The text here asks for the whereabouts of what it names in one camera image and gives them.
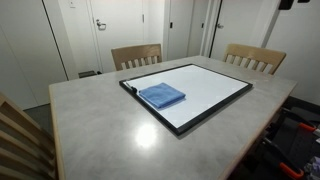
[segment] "chair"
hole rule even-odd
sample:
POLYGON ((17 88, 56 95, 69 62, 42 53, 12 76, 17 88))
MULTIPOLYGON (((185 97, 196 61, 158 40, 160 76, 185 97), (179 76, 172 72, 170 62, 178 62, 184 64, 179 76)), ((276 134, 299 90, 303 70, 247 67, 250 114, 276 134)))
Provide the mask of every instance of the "chair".
POLYGON ((280 51, 240 44, 229 44, 223 61, 260 72, 267 70, 268 68, 266 69, 266 67, 270 65, 271 67, 267 73, 273 75, 285 57, 286 53, 280 51))
POLYGON ((0 179, 57 179, 53 137, 0 93, 0 179))
POLYGON ((124 63, 126 68, 129 69, 129 62, 133 68, 138 65, 143 66, 143 64, 149 65, 150 63, 155 64, 162 62, 160 44, 123 47, 111 49, 111 52, 117 71, 123 70, 122 63, 124 63))

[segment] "whiteboard frame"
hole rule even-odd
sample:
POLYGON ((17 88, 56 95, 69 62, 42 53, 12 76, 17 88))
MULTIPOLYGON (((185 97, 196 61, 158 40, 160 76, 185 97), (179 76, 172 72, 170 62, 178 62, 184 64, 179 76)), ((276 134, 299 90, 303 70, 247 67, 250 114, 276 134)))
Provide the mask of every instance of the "whiteboard frame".
POLYGON ((142 106, 144 106, 153 116, 155 116, 161 123, 163 123, 165 126, 167 126, 175 135, 180 136, 181 134, 185 133, 186 131, 188 131, 189 129, 191 129, 192 127, 194 127, 195 125, 197 125, 198 123, 200 123, 201 121, 203 121, 204 119, 206 119, 208 116, 212 115, 213 113, 215 113, 216 111, 218 111, 219 109, 221 109, 222 107, 224 107, 225 105, 229 104, 231 101, 233 101, 234 99, 236 99, 237 97, 239 97, 240 95, 242 95, 243 93, 247 92, 248 90, 250 90, 253 85, 251 83, 221 74, 219 72, 195 65, 195 64, 186 64, 183 66, 178 66, 178 67, 174 67, 174 68, 169 68, 169 69, 165 69, 162 71, 157 71, 154 73, 149 73, 149 74, 145 74, 142 76, 137 76, 137 77, 133 77, 130 79, 125 79, 125 80, 121 80, 119 81, 119 85, 126 90, 135 100, 137 100, 142 106), (187 66, 197 66, 199 68, 208 70, 210 72, 214 72, 217 73, 219 75, 243 82, 245 84, 247 84, 245 87, 239 89, 238 91, 236 91, 235 93, 231 94, 230 96, 226 97, 225 99, 223 99, 222 101, 220 101, 219 103, 213 105, 212 107, 208 108, 207 110, 205 110, 204 112, 202 112, 201 114, 199 114, 198 116, 194 117, 193 119, 191 119, 190 121, 188 121, 187 123, 183 124, 182 126, 176 128, 175 126, 173 126, 166 118, 164 118, 161 114, 159 114, 154 108, 152 108, 148 103, 146 103, 138 94, 137 92, 134 92, 130 87, 128 87, 126 85, 126 81, 130 81, 130 80, 134 80, 134 79, 139 79, 139 78, 143 78, 146 76, 152 76, 154 74, 158 74, 158 73, 163 73, 166 71, 172 71, 175 69, 179 69, 179 68, 184 68, 187 66))

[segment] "red object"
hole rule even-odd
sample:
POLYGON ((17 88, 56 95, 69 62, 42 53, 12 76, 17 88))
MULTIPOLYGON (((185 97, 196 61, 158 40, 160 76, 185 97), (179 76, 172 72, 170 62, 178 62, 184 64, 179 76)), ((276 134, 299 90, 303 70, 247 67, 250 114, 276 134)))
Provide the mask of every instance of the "red object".
POLYGON ((306 125, 306 124, 304 124, 304 123, 300 123, 300 124, 299 124, 299 127, 303 128, 303 129, 305 129, 305 130, 307 130, 307 131, 310 131, 310 132, 313 132, 313 131, 316 130, 315 127, 306 125))
POLYGON ((293 179, 301 179, 304 175, 304 172, 301 169, 300 169, 300 173, 298 174, 283 162, 279 164, 279 167, 284 173, 286 173, 289 177, 293 179))

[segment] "folded blue towel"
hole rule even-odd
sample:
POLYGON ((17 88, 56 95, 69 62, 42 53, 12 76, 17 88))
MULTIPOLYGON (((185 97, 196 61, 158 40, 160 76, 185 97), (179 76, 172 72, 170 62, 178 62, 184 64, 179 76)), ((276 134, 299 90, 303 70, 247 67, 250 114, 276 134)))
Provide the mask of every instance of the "folded blue towel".
POLYGON ((158 109, 176 103, 186 96, 165 83, 140 90, 139 95, 158 109))

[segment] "whiteboard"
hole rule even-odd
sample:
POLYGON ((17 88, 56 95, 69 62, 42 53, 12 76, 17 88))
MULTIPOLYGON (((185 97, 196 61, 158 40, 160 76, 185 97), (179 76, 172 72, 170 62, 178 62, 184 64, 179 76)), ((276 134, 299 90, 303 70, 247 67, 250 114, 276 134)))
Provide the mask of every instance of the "whiteboard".
POLYGON ((226 99, 229 98, 229 101, 231 101, 239 96, 241 91, 244 92, 252 87, 247 82, 193 64, 123 80, 120 81, 120 85, 129 90, 129 92, 130 88, 128 86, 136 88, 138 92, 135 94, 135 98, 147 105, 147 108, 155 113, 156 116, 160 115, 160 119, 165 119, 166 123, 171 124, 173 126, 171 128, 176 130, 179 130, 179 128, 192 120, 200 122, 203 118, 197 119, 197 117, 202 113, 207 112, 208 115, 214 113, 226 104, 224 102, 226 99), (160 83, 166 83, 185 93, 185 100, 159 110, 140 97, 139 90, 160 83))

